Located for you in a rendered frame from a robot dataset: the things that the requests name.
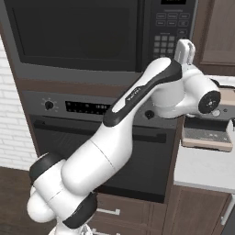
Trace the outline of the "brown base cupboard door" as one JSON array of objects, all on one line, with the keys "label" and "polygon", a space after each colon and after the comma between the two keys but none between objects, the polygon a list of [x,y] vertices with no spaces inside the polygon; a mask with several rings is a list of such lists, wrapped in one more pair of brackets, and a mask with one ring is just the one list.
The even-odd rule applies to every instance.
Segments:
[{"label": "brown base cupboard door", "polygon": [[231,195],[173,185],[162,235],[221,235]]}]

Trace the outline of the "black microwave oven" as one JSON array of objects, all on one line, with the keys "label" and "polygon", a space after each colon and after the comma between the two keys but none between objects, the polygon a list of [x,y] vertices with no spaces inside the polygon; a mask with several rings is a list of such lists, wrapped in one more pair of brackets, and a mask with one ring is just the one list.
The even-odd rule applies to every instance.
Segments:
[{"label": "black microwave oven", "polygon": [[7,57],[19,79],[81,84],[127,85],[136,80],[147,65],[159,57],[174,56],[179,39],[193,35],[198,0],[142,0],[140,22],[141,67],[138,72],[93,71],[50,67],[20,60],[6,10],[0,0],[0,25]]}]

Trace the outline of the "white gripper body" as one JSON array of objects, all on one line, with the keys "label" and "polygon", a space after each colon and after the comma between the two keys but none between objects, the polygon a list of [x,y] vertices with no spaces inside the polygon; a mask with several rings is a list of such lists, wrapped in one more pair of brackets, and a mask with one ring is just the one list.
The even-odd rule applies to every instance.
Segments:
[{"label": "white gripper body", "polygon": [[174,59],[180,64],[192,64],[196,47],[189,39],[179,39],[176,45]]}]

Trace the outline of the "grey built-in oven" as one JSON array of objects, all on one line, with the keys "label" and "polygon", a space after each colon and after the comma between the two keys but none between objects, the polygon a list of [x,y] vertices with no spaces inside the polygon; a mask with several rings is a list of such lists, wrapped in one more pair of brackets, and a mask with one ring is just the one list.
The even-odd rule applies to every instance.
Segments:
[{"label": "grey built-in oven", "polygon": [[[90,96],[90,95],[69,95],[57,93],[45,93],[35,91],[24,91],[22,93],[25,109],[29,115],[44,116],[53,118],[68,118],[102,122],[104,112],[115,102],[113,97]],[[43,106],[44,100],[50,99],[55,103],[55,108],[46,111]],[[150,100],[146,101],[136,113],[135,118],[146,118],[145,112],[153,110]]]}]

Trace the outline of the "brown wall cupboard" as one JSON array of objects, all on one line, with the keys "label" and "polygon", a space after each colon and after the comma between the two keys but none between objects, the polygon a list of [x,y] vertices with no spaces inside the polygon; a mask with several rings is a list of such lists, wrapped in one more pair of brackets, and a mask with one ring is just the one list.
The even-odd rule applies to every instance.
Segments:
[{"label": "brown wall cupboard", "polygon": [[235,0],[198,0],[192,41],[200,70],[235,76]]}]

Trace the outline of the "black oven door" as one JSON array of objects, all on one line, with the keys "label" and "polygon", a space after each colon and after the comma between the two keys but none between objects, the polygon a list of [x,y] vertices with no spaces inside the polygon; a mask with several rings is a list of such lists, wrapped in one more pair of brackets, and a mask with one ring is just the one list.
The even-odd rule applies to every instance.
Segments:
[{"label": "black oven door", "polygon": [[[48,124],[94,129],[97,131],[99,121],[32,116],[32,128],[41,154],[57,152],[63,158],[69,158],[82,144],[92,136],[59,132],[45,129],[35,129],[36,120]],[[113,196],[124,196],[140,200],[161,203],[165,198],[170,163],[172,160],[173,143],[176,134],[177,120],[154,117],[136,117],[133,129],[137,128],[144,134],[166,133],[165,143],[133,140],[133,151],[129,161],[108,181],[96,188],[97,193]]]}]

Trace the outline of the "black microwave door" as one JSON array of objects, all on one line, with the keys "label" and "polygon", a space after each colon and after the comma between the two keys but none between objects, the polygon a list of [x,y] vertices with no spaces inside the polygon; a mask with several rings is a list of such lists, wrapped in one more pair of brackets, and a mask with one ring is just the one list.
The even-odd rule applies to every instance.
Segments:
[{"label": "black microwave door", "polygon": [[22,62],[138,72],[142,0],[3,0]]}]

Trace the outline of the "brown drawer front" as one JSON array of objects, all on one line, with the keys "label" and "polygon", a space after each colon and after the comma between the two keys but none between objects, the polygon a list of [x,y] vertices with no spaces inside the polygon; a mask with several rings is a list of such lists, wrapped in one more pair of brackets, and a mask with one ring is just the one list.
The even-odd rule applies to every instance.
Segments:
[{"label": "brown drawer front", "polygon": [[158,230],[133,228],[102,221],[88,223],[94,235],[162,235]]},{"label": "brown drawer front", "polygon": [[167,208],[165,204],[161,203],[106,194],[98,194],[97,202],[97,208],[108,210],[117,208],[120,209],[120,215],[115,216],[96,211],[95,218],[139,224],[153,229],[162,228]]}]

